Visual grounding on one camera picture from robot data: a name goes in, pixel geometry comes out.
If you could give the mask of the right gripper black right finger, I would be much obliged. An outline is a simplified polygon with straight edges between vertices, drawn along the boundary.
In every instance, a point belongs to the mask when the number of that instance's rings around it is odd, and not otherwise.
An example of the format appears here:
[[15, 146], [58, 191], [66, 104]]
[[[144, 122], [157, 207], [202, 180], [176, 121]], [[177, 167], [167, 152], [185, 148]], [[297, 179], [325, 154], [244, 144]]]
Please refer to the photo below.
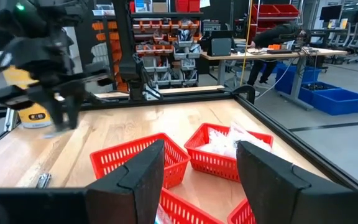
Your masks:
[[248, 141], [236, 152], [257, 224], [358, 224], [358, 190], [309, 172]]

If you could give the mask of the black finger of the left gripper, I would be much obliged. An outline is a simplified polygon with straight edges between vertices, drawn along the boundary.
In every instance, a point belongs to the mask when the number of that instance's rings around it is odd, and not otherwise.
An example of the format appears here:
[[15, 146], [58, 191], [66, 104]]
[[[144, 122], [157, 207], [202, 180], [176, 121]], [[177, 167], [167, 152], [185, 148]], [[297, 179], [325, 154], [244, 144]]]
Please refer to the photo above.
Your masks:
[[76, 128], [78, 125], [78, 113], [84, 101], [84, 91], [75, 91], [65, 97], [67, 106], [68, 127]]
[[49, 96], [47, 100], [47, 110], [53, 120], [56, 130], [63, 130], [63, 112], [60, 103], [53, 97]]

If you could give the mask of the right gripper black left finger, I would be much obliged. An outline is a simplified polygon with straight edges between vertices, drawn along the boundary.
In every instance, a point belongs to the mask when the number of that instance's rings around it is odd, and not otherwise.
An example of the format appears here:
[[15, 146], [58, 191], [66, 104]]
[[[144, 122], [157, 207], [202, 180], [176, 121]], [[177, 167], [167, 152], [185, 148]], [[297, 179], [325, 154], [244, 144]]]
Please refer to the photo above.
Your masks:
[[0, 189], [0, 224], [154, 224], [163, 173], [159, 139], [86, 187]]

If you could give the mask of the vanity pack clear plastic bag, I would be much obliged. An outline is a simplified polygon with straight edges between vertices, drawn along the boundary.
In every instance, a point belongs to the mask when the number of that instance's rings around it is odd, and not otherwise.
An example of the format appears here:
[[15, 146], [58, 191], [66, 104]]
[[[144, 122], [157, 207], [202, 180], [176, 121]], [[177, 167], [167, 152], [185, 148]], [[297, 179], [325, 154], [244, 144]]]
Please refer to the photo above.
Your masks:
[[264, 149], [265, 151], [268, 151], [268, 152], [272, 151], [272, 147], [269, 144], [267, 144], [266, 142], [264, 142], [261, 139], [256, 138], [255, 136], [253, 136], [251, 134], [248, 137], [248, 141], [257, 147]]
[[196, 149], [229, 157], [232, 157], [232, 153], [234, 152], [231, 139], [213, 128], [208, 128], [207, 143], [198, 146]]
[[258, 143], [259, 139], [253, 136], [250, 132], [246, 131], [242, 126], [237, 123], [231, 123], [228, 138], [233, 142], [233, 146], [237, 147], [239, 141], [248, 141], [252, 144]]

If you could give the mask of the red plastic slotted basket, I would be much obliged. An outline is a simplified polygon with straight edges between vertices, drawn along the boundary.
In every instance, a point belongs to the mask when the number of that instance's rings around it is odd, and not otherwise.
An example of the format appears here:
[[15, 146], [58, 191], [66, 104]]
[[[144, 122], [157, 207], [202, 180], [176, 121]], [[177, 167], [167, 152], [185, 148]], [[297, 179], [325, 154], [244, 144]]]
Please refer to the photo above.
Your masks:
[[190, 156], [165, 133], [153, 134], [90, 154], [97, 179], [104, 177], [157, 140], [164, 141], [165, 163], [163, 187], [172, 188], [182, 183]]
[[159, 203], [173, 224], [224, 224], [166, 188], [162, 188]]
[[[192, 168], [200, 172], [205, 172], [211, 175], [222, 177], [224, 179], [239, 182], [240, 180], [236, 161], [237, 147], [233, 146], [234, 152], [232, 153], [232, 157], [220, 156], [196, 149], [198, 146], [207, 143], [208, 128], [213, 128], [226, 136], [229, 132], [229, 126], [221, 126], [211, 123], [201, 124], [201, 126], [195, 131], [191, 138], [189, 138], [189, 140], [185, 143], [185, 148], [191, 157], [190, 162]], [[271, 147], [273, 146], [273, 136], [269, 134], [256, 133], [253, 131], [248, 132], [250, 132], [256, 138], [263, 140]]]
[[249, 201], [245, 198], [227, 217], [228, 224], [257, 224]]

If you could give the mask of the rack with orange bins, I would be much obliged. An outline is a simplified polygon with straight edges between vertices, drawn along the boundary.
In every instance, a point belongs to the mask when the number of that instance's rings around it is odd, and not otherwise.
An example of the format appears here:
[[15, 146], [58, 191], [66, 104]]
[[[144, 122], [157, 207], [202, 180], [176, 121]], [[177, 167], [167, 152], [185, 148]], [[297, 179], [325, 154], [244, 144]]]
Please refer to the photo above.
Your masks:
[[104, 22], [98, 21], [92, 24], [92, 28], [96, 31], [96, 40], [99, 42], [91, 48], [93, 62], [106, 62], [109, 64], [112, 59], [114, 68], [111, 69], [111, 72], [116, 82], [116, 89], [127, 91], [127, 85], [123, 82], [119, 72], [119, 62], [122, 58], [122, 50], [117, 31], [117, 24], [116, 21], [107, 21], [106, 23], [108, 25], [107, 32], [109, 36], [109, 44], [106, 42]]

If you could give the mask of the blue plastic bin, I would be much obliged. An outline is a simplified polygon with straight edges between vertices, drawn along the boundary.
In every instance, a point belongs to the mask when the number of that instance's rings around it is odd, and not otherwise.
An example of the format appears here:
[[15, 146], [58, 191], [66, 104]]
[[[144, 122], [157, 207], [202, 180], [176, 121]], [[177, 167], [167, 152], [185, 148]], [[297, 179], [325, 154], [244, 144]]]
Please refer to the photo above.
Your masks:
[[358, 113], [358, 93], [342, 88], [320, 90], [314, 93], [311, 104], [332, 116]]
[[302, 83], [298, 98], [310, 105], [316, 92], [330, 89], [338, 89], [338, 87], [325, 82]]
[[[279, 63], [273, 71], [276, 73], [275, 81], [277, 82], [274, 88], [277, 91], [290, 94], [295, 77], [296, 65], [290, 65], [288, 68], [287, 65]], [[301, 76], [302, 83], [316, 82], [320, 73], [321, 69], [306, 66], [304, 74]]]

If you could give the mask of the wooden desk with grey legs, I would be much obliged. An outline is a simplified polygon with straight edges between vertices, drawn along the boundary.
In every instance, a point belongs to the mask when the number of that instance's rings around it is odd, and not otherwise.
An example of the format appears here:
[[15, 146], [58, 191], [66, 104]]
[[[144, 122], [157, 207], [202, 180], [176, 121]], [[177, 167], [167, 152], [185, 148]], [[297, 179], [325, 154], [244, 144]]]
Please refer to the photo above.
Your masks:
[[218, 60], [219, 61], [219, 72], [218, 72], [218, 84], [224, 85], [225, 83], [225, 74], [224, 67], [225, 61], [227, 60], [262, 60], [262, 59], [287, 59], [287, 58], [298, 58], [296, 75], [293, 79], [293, 85], [291, 89], [291, 94], [286, 94], [282, 91], [279, 91], [278, 94], [286, 98], [288, 101], [306, 109], [311, 110], [313, 106], [310, 104], [301, 101], [298, 96], [301, 88], [302, 78], [300, 77], [300, 72], [304, 68], [306, 59], [308, 56], [331, 56], [331, 55], [347, 55], [346, 51], [343, 50], [331, 50], [331, 49], [319, 49], [319, 48], [309, 48], [303, 47], [299, 52], [291, 52], [285, 54], [269, 54], [267, 52], [257, 53], [256, 49], [251, 49], [250, 52], [245, 53], [235, 53], [228, 56], [209, 56], [206, 52], [202, 52], [201, 56], [207, 60]]

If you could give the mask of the grey box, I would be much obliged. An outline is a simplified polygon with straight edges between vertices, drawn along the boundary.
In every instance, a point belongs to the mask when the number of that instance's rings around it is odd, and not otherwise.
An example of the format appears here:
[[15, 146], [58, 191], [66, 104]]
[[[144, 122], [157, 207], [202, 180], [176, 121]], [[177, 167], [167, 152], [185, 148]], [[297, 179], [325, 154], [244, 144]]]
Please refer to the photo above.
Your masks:
[[224, 57], [231, 55], [232, 39], [231, 38], [214, 38], [211, 40], [209, 47], [209, 56]]

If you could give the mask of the person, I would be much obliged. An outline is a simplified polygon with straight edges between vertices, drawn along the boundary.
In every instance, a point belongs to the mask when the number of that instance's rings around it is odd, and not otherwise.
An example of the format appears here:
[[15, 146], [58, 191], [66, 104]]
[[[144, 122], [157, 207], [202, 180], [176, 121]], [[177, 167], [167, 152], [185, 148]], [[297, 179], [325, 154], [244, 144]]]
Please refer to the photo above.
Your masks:
[[[309, 36], [310, 31], [297, 24], [279, 24], [257, 34], [248, 47], [256, 49], [267, 48], [269, 45], [282, 44], [299, 38], [305, 39]], [[254, 60], [247, 84], [258, 88], [269, 89], [270, 85], [267, 81], [276, 66], [277, 61], [274, 60]]]

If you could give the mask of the shelf with red bins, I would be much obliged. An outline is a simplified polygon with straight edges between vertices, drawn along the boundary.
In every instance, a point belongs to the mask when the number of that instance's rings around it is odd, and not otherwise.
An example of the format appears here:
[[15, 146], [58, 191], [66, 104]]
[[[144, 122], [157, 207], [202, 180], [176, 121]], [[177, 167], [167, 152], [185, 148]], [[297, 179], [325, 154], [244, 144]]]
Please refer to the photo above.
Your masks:
[[300, 12], [292, 4], [252, 4], [250, 15], [250, 35], [254, 35], [293, 22]]

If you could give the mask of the black computer monitor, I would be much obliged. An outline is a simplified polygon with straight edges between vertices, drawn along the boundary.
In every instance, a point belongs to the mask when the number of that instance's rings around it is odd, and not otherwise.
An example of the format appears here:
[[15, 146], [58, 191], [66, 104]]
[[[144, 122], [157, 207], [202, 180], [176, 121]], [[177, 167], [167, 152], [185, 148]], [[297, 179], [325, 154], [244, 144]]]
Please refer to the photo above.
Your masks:
[[321, 8], [319, 19], [329, 22], [333, 19], [339, 19], [342, 12], [342, 5], [324, 6]]

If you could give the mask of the black metal table frame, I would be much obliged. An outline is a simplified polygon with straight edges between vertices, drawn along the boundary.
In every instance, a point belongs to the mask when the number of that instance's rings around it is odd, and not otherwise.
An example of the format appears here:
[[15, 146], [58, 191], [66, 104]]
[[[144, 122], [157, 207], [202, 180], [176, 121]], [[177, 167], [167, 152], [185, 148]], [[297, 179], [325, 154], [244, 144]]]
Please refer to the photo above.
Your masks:
[[0, 187], [31, 186], [44, 172], [56, 187], [82, 186], [95, 178], [90, 154], [155, 133], [184, 145], [202, 123], [237, 122], [271, 134], [276, 155], [315, 174], [358, 190], [358, 180], [277, 123], [243, 96], [211, 90], [169, 93], [163, 101], [130, 102], [109, 94], [108, 103], [82, 106], [78, 127], [53, 139], [45, 129], [16, 128], [0, 135]]

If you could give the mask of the black arched bracket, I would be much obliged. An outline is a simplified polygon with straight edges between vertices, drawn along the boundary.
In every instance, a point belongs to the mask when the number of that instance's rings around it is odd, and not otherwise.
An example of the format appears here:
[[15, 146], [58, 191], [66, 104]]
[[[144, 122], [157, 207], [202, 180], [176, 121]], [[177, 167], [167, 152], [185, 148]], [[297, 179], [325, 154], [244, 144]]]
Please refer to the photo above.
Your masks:
[[233, 89], [233, 91], [231, 91], [231, 93], [233, 95], [245, 94], [247, 101], [249, 101], [251, 104], [254, 104], [254, 102], [255, 102], [256, 90], [251, 85], [241, 85], [241, 86]]

